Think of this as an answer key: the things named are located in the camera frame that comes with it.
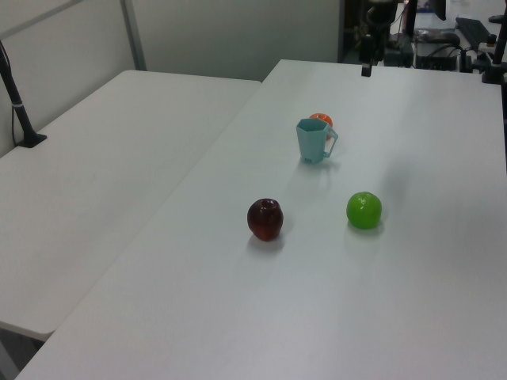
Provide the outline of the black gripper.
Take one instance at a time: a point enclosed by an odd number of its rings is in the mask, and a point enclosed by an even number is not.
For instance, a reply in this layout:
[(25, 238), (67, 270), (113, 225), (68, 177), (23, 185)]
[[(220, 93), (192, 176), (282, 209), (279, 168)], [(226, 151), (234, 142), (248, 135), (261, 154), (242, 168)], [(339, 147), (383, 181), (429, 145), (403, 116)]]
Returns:
[(393, 21), (393, 2), (390, 0), (366, 1), (365, 22), (368, 35), (361, 39), (361, 75), (367, 77), (372, 72), (373, 37), (386, 37)]

